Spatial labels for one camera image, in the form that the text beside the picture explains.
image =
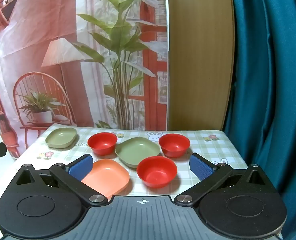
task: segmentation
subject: orange square plate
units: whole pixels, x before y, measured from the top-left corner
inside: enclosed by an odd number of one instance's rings
[[[126,188],[129,179],[128,171],[119,163],[103,159],[94,162],[91,172],[81,182],[110,200]]]

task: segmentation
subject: bunny print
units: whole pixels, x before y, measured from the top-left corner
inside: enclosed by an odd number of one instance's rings
[[[149,135],[149,140],[151,140],[152,142],[158,142],[160,137],[162,136],[162,132],[157,132],[156,134],[152,133],[152,132],[148,132],[147,135]]]
[[[217,162],[215,162],[215,161],[211,161],[213,164],[215,164],[215,165],[217,165],[218,163]],[[221,159],[221,161],[220,161],[220,163],[226,163],[226,164],[228,164],[228,161],[227,161],[227,159],[226,158],[222,158]]]

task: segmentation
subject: lamp shade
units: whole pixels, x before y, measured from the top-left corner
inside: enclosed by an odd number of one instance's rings
[[[65,38],[60,38],[49,43],[42,67],[71,62],[75,60],[91,59],[87,54],[76,49]]]

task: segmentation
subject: metal screw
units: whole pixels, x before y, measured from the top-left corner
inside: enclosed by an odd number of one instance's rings
[[[190,195],[180,195],[177,197],[177,200],[180,202],[180,203],[189,203],[192,201],[192,196]]]
[[[93,203],[100,203],[100,202],[103,202],[105,199],[104,196],[102,195],[92,195],[89,197],[89,200]]]

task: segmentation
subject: flower print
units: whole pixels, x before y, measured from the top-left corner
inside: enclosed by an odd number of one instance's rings
[[[50,160],[53,154],[54,154],[53,152],[47,152],[47,153],[45,153],[44,160]]]
[[[213,140],[213,141],[218,141],[220,140],[217,136],[210,134],[209,137]]]
[[[54,154],[53,152],[47,152],[47,153],[45,153],[45,156],[46,157],[51,157],[53,154]]]
[[[37,159],[41,159],[45,156],[45,153],[39,153],[38,156],[37,156]]]

